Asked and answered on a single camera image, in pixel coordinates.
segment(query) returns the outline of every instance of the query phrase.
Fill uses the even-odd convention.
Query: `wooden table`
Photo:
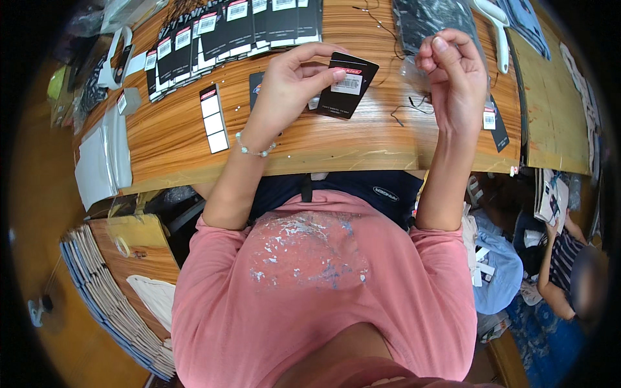
[[[429,168],[437,142],[435,116],[408,108],[399,109],[397,116],[405,127],[390,116],[398,105],[409,104],[408,97],[419,102],[426,93],[404,82],[400,75],[402,60],[394,57],[392,35],[378,28],[366,12],[352,6],[363,7],[365,4],[362,0],[324,2],[323,38],[325,42],[347,47],[352,55],[379,64],[375,79],[351,120],[303,113],[277,139],[278,147],[270,155],[266,175]],[[380,0],[379,9],[371,13],[394,31],[390,1]],[[166,10],[161,11],[134,33],[132,43],[136,44],[136,53],[153,45],[165,14]],[[520,102],[515,71],[510,62],[509,74],[500,74],[496,80],[494,29],[480,15],[474,17],[492,76],[491,92],[510,143],[498,153],[490,131],[481,131],[473,169],[508,173],[511,166],[518,165],[520,156]],[[145,73],[139,71],[128,76],[123,87],[138,87],[143,104],[135,114],[127,117],[134,180],[133,185],[123,189],[122,193],[215,181],[229,152],[209,153],[199,91],[212,83],[219,83],[229,140],[233,143],[235,133],[243,129],[250,114],[248,76],[264,71],[271,56],[227,63],[154,104],[148,101]],[[115,101],[119,93],[120,90],[110,91],[108,101]],[[93,110],[81,134],[102,117],[105,108],[103,102]],[[421,108],[431,111],[428,104]],[[76,137],[75,150],[80,141],[81,135]]]
[[[520,35],[509,31],[524,84],[527,108],[526,165],[591,175],[589,140],[580,93],[559,48],[559,37],[544,18],[539,23],[550,48],[543,58]]]

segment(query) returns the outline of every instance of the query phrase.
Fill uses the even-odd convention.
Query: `striped shirt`
[[[571,268],[582,248],[584,244],[573,238],[565,228],[561,235],[556,237],[552,246],[550,281],[565,292],[571,290]]]

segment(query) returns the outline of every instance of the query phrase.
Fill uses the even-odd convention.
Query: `blue rug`
[[[528,306],[517,294],[505,309],[531,388],[554,387],[573,366],[585,336],[575,320],[557,317],[542,300]]]

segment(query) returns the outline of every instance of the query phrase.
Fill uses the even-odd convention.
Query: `floor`
[[[24,100],[9,183],[11,250],[24,314],[43,292],[54,310],[36,329],[69,387],[142,387],[148,373],[91,318],[60,261],[58,239],[84,217],[73,176],[72,131],[50,129],[46,101],[55,63],[44,63]]]

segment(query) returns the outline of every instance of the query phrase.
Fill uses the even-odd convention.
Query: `fingernail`
[[[433,48],[436,49],[438,53],[442,53],[446,51],[446,49],[448,48],[448,44],[446,43],[446,40],[440,37],[433,38],[431,44],[433,45]]]
[[[345,72],[345,70],[343,70],[343,69],[334,69],[334,80],[335,81],[341,81],[341,80],[345,79],[346,75],[347,75],[347,73]]]

